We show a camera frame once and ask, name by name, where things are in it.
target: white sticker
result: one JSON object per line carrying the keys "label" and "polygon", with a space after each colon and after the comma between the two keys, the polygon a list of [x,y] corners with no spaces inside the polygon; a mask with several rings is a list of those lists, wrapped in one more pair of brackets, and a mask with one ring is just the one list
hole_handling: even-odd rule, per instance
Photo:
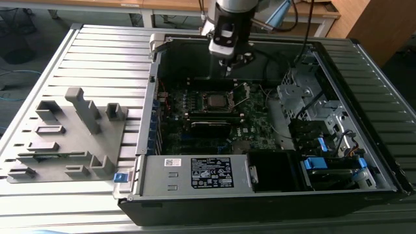
{"label": "white sticker", "polygon": [[138,4],[120,4],[121,6],[138,7]]}
{"label": "white sticker", "polygon": [[164,159],[164,166],[165,167],[180,167],[181,166],[181,159],[180,158],[165,158]]}

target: aluminum extrusion table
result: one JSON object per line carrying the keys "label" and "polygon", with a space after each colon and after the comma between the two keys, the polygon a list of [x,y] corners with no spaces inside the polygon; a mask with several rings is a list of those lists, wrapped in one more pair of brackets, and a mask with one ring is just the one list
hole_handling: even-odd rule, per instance
{"label": "aluminum extrusion table", "polygon": [[[320,227],[325,227],[318,229],[320,233],[358,233],[365,228],[382,233],[396,225],[401,225],[400,229],[404,230],[404,223],[405,229],[414,228],[414,196],[338,218],[276,223],[137,227],[117,207],[112,197],[112,181],[8,184],[6,172],[14,162],[12,154],[4,150],[5,145],[18,143],[18,139],[25,137],[24,130],[30,129],[30,117],[36,117],[33,109],[38,101],[62,101],[64,91],[72,86],[82,87],[84,95],[93,100],[96,106],[117,102],[129,108],[117,167],[133,165],[142,97],[149,76],[148,42],[152,33],[194,35],[197,31],[93,25],[73,25],[69,30],[0,141],[0,233],[32,230],[65,233],[220,233],[289,228],[308,228],[310,231]],[[281,38],[273,35],[253,37]],[[312,40],[320,41],[325,46],[376,130],[414,184],[413,110],[358,44],[345,39]]]}

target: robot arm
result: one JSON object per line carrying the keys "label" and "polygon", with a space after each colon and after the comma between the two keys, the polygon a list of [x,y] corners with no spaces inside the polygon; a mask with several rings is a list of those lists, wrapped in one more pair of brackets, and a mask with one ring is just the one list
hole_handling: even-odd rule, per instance
{"label": "robot arm", "polygon": [[[209,7],[208,19],[202,33],[212,30],[209,52],[220,58],[228,71],[249,63],[253,59],[249,53],[248,38],[254,13],[268,7],[269,0],[216,0]],[[288,12],[290,0],[282,0],[266,24],[277,26]]]}

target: power supply label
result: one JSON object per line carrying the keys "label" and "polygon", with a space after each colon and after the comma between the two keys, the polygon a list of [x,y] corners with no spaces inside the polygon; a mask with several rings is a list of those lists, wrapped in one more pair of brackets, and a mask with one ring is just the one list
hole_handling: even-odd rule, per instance
{"label": "power supply label", "polygon": [[190,159],[192,187],[194,189],[233,188],[233,171],[229,157]]}

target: wire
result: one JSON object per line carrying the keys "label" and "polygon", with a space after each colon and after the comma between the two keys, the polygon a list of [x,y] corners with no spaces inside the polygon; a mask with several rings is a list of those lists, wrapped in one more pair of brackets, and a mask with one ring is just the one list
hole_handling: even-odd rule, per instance
{"label": "wire", "polygon": [[293,24],[289,28],[273,28],[273,31],[274,31],[274,32],[289,32],[289,31],[292,31],[293,28],[296,28],[296,26],[297,26],[297,22],[298,22],[297,7],[296,7],[294,0],[290,0],[290,2],[292,2],[293,10],[294,10],[294,24]]}
{"label": "wire", "polygon": [[6,71],[6,72],[10,72],[10,70],[4,69],[2,67],[0,67],[0,69],[4,70],[4,71]]}
{"label": "wire", "polygon": [[313,97],[313,99],[310,100],[310,102],[304,106],[304,108],[300,109],[300,111],[297,112],[294,119],[298,118],[298,116],[301,115],[301,113],[304,111],[306,111],[309,109],[309,107],[313,105],[313,103],[316,103],[316,101],[318,100],[318,98],[324,95],[324,91],[320,91],[318,94]]}
{"label": "wire", "polygon": [[262,89],[261,85],[258,85],[258,87],[260,87],[261,92],[264,93],[264,95],[266,95],[266,93],[265,93],[265,91],[264,91],[264,89]]}
{"label": "wire", "polygon": [[301,46],[298,55],[297,55],[297,57],[294,58],[294,64],[298,63],[300,58],[301,58],[301,56],[302,56],[302,54],[304,54],[304,51],[305,51],[305,48],[306,48],[306,42],[308,42],[308,36],[309,36],[309,30],[310,30],[312,13],[313,13],[313,4],[314,4],[314,0],[310,1],[306,34],[305,34],[304,43],[302,43],[302,46]]}
{"label": "wire", "polygon": [[293,67],[290,60],[285,57],[284,54],[281,54],[278,51],[274,52],[273,55],[268,54],[266,52],[253,48],[253,51],[257,52],[258,54],[261,54],[266,60],[265,60],[265,64],[264,64],[264,68],[262,68],[262,81],[266,81],[266,67],[269,64],[269,61],[272,60],[273,62],[276,62],[276,64],[280,66],[281,65],[281,61],[284,60],[284,62],[286,63],[288,69],[290,67]]}
{"label": "wire", "polygon": [[290,137],[282,135],[280,132],[277,132],[277,130],[274,129],[273,125],[270,125],[270,127],[272,127],[273,131],[277,133],[277,135],[280,135],[281,137],[284,137],[284,138],[286,138],[286,139],[293,140],[293,138],[290,138]]}
{"label": "wire", "polygon": [[182,26],[182,24],[184,24],[184,22],[186,21],[188,17],[189,17],[189,16],[186,16],[186,17],[184,18],[184,20],[182,20],[180,26]]}
{"label": "wire", "polygon": [[354,146],[353,146],[353,148],[349,150],[349,152],[345,154],[348,157],[352,157],[352,155],[353,155],[353,152],[358,149],[358,143],[357,143],[357,141],[353,139],[353,137],[350,138],[350,140],[352,140],[352,142],[354,143]]}
{"label": "wire", "polygon": [[22,73],[26,72],[26,73],[36,73],[36,74],[41,75],[40,72],[36,72],[36,71],[32,71],[32,70],[16,70],[16,71],[8,71],[8,72],[5,72],[5,73],[0,74],[0,76],[6,75],[6,74],[13,73],[13,72],[22,72]]}
{"label": "wire", "polygon": [[12,98],[4,98],[4,97],[0,97],[0,100],[4,100],[4,101],[22,101],[24,98],[20,98],[20,99],[12,99]]}
{"label": "wire", "polygon": [[[166,89],[164,88],[164,84],[162,84],[161,80],[160,80],[160,84],[161,84],[161,87],[162,87],[162,92],[166,94]],[[166,105],[168,110],[170,110],[170,106],[169,106],[169,103],[168,103],[168,97],[164,97],[164,104]]]}
{"label": "wire", "polygon": [[336,156],[337,153],[338,153],[338,148],[340,148],[340,144],[342,143],[342,138],[344,138],[344,136],[345,136],[348,133],[352,133],[352,132],[353,132],[352,130],[346,129],[346,130],[342,132],[342,134],[340,135],[340,138],[338,138],[338,140],[337,140],[336,150],[333,151],[333,156]]}
{"label": "wire", "polygon": [[272,90],[268,91],[266,95],[265,95],[265,101],[264,101],[264,107],[266,107],[266,100],[268,100],[268,95],[270,94]]}
{"label": "wire", "polygon": [[206,20],[206,15],[205,15],[205,8],[204,8],[204,0],[197,0],[198,4],[200,4],[200,10],[201,10],[201,15],[202,15],[202,21],[205,23]]}
{"label": "wire", "polygon": [[258,25],[262,29],[268,29],[269,31],[273,31],[273,32],[289,32],[293,30],[293,28],[296,28],[297,26],[297,23],[298,23],[298,13],[297,13],[297,7],[296,7],[296,4],[294,4],[294,1],[290,0],[290,3],[292,3],[292,6],[293,6],[293,9],[294,9],[294,24],[289,27],[289,28],[276,28],[273,27],[272,25],[269,25],[268,23],[257,20],[257,19],[252,19],[252,22]]}

